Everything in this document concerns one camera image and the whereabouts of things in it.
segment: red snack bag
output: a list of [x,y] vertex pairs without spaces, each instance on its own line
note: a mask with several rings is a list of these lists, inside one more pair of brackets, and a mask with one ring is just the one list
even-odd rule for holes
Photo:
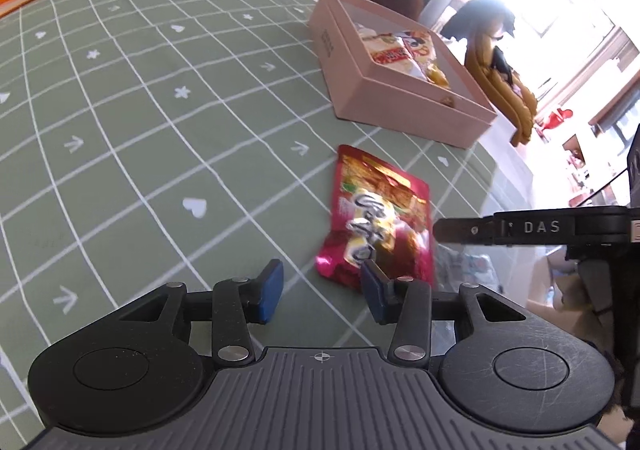
[[433,284],[427,184],[357,148],[340,145],[331,231],[316,256],[322,276],[360,289],[360,265],[374,260],[389,278]]

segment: pink box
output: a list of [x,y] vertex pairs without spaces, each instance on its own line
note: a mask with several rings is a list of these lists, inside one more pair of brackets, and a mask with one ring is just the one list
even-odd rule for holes
[[[356,27],[428,32],[450,90],[375,63]],[[335,115],[469,148],[495,110],[436,33],[369,0],[319,0],[308,22]],[[440,103],[453,101],[453,107]]]

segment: grid pattern tablecloth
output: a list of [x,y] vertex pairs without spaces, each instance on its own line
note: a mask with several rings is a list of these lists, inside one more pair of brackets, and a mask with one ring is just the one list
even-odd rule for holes
[[[312,0],[37,0],[0,20],[0,447],[42,428],[26,390],[49,344],[168,281],[286,267],[263,345],[386,346],[321,279],[335,150],[427,181],[434,218],[527,205],[492,157],[335,118]],[[516,251],[490,254],[508,285]],[[436,329],[434,349],[450,340]],[[206,350],[207,326],[193,345]]]

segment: ribbed gray panel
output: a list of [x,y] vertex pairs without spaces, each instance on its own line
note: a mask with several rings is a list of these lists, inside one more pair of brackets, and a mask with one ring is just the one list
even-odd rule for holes
[[[330,357],[316,360],[314,356],[322,352]],[[117,438],[91,438],[55,428],[33,448],[614,450],[616,446],[594,428],[553,438],[494,432],[453,409],[426,372],[392,366],[375,349],[268,349],[258,364],[222,370],[200,403],[161,428]]]

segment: white heart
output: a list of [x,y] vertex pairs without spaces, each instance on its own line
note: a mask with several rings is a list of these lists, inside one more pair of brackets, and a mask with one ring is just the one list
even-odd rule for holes
[[189,210],[196,219],[201,219],[207,213],[207,202],[204,199],[186,197],[182,200],[182,207]]

